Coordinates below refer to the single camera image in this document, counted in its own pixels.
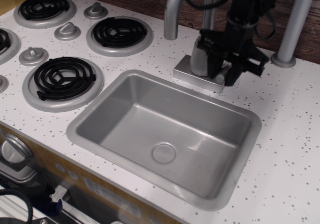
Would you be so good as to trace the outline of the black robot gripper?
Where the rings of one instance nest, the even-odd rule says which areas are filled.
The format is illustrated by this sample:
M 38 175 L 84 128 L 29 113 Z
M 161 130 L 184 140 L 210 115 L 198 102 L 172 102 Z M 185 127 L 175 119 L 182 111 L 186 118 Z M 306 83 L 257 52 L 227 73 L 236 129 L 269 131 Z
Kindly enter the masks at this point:
M 249 20 L 226 16 L 223 32 L 200 30 L 198 46 L 204 51 L 201 74 L 214 79 L 222 69 L 224 61 L 231 62 L 231 68 L 225 77 L 225 86 L 233 86 L 242 72 L 249 71 L 261 76 L 267 61 L 253 43 L 253 36 L 260 17 Z

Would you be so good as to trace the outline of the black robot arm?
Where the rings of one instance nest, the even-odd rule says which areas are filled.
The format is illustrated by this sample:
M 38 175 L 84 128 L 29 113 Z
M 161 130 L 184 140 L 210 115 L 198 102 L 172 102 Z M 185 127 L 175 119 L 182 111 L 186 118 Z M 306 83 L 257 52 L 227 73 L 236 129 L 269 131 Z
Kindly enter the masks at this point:
M 199 44 L 207 54 L 207 74 L 210 78 L 218 76 L 225 62 L 231 64 L 225 74 L 225 86 L 234 85 L 246 71 L 262 75 L 269 57 L 254 45 L 253 36 L 257 34 L 260 17 L 266 16 L 275 24 L 269 13 L 275 7 L 275 2 L 276 0 L 232 0 L 231 8 L 226 14 L 224 31 L 200 31 Z

